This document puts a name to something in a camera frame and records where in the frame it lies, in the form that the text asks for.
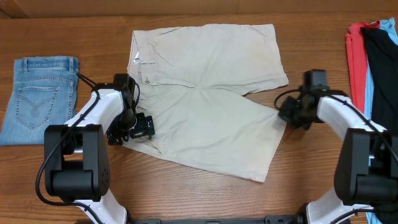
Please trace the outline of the beige cotton shorts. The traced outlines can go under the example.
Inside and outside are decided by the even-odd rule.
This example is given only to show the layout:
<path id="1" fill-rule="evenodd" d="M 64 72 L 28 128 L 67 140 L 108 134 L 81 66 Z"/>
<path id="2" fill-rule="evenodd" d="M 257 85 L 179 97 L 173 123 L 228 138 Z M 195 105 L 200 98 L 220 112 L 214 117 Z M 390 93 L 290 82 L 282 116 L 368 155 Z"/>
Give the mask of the beige cotton shorts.
<path id="1" fill-rule="evenodd" d="M 128 74 L 155 134 L 126 147 L 256 182 L 266 179 L 286 123 L 247 98 L 286 86 L 274 26 L 207 24 L 135 30 Z"/>

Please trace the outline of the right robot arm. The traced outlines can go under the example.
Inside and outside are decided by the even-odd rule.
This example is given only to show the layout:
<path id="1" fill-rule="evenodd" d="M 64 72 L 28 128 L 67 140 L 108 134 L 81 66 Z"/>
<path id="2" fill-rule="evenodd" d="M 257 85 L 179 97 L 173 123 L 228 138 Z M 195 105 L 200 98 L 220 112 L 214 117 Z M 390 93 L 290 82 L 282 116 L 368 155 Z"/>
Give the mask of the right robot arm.
<path id="1" fill-rule="evenodd" d="M 326 123 L 343 141 L 334 187 L 292 223 L 344 223 L 359 212 L 397 223 L 397 135 L 367 119 L 341 90 L 298 90 L 278 106 L 291 128 Z"/>

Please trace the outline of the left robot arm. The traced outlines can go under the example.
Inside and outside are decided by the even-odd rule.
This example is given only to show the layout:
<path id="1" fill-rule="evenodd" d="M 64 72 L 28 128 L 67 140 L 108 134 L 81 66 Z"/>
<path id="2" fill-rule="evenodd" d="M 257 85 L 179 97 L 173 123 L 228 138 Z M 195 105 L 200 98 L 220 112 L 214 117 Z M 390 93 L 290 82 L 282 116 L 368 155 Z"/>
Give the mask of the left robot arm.
<path id="1" fill-rule="evenodd" d="M 106 146 L 151 138 L 152 117 L 136 111 L 140 89 L 128 74 L 115 74 L 112 83 L 78 78 L 91 87 L 91 98 L 72 119 L 46 128 L 35 192 L 47 205 L 80 208 L 92 223 L 132 223 L 109 188 Z"/>

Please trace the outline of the folded blue denim jeans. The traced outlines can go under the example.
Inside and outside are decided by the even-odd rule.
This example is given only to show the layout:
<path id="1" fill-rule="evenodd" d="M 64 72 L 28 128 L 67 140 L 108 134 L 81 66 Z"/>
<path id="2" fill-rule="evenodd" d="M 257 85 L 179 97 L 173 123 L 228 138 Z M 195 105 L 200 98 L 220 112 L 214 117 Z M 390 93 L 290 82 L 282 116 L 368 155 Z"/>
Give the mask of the folded blue denim jeans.
<path id="1" fill-rule="evenodd" d="M 1 128 L 1 145 L 43 144 L 50 125 L 76 114 L 79 60 L 70 56 L 14 61 L 14 86 Z"/>

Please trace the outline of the red t-shirt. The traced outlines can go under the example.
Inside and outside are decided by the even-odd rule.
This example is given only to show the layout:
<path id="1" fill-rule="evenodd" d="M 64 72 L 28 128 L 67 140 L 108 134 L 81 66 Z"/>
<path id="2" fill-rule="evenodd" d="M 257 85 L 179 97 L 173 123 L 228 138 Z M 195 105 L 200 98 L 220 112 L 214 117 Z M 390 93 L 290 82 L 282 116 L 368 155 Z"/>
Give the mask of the red t-shirt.
<path id="1" fill-rule="evenodd" d="M 364 114 L 368 59 L 364 46 L 364 37 L 361 33 L 362 27 L 378 29 L 380 28 L 380 22 L 376 21 L 370 24 L 365 22 L 352 23 L 348 28 L 348 33 L 345 35 L 351 99 L 355 107 Z"/>

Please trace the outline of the black garment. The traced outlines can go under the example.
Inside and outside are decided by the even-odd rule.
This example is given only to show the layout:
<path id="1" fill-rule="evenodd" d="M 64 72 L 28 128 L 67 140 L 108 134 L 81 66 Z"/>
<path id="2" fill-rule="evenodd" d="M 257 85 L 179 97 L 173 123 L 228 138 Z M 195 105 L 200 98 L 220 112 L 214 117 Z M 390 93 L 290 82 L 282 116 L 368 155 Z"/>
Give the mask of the black garment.
<path id="1" fill-rule="evenodd" d="M 382 29 L 362 28 L 374 82 L 371 119 L 397 133 L 397 44 Z"/>

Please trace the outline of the light blue t-shirt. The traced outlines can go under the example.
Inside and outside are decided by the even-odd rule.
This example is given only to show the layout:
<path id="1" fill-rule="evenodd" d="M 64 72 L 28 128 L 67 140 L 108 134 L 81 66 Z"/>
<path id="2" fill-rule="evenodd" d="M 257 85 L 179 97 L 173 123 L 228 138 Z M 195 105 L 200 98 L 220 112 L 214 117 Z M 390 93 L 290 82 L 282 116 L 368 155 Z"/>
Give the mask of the light blue t-shirt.
<path id="1" fill-rule="evenodd" d="M 392 17 L 388 20 L 380 20 L 380 29 L 388 33 L 389 38 L 397 45 L 397 32 L 396 32 L 396 21 Z M 368 69 L 366 74 L 366 88 L 365 88 L 365 103 L 364 103 L 364 114 L 371 118 L 373 110 L 373 96 L 374 96 L 374 81 L 368 63 Z M 375 214 L 366 213 L 366 218 L 369 224 L 381 224 Z"/>

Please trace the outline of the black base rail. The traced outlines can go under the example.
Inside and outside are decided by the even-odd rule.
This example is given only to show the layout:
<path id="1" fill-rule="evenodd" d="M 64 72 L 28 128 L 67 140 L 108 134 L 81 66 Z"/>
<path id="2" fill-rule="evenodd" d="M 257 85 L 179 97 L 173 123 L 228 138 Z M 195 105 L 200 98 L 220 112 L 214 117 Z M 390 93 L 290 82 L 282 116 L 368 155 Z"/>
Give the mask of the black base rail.
<path id="1" fill-rule="evenodd" d="M 196 220 L 130 219 L 128 224 L 297 224 L 306 223 L 302 215 L 268 215 L 264 218 L 222 218 Z"/>

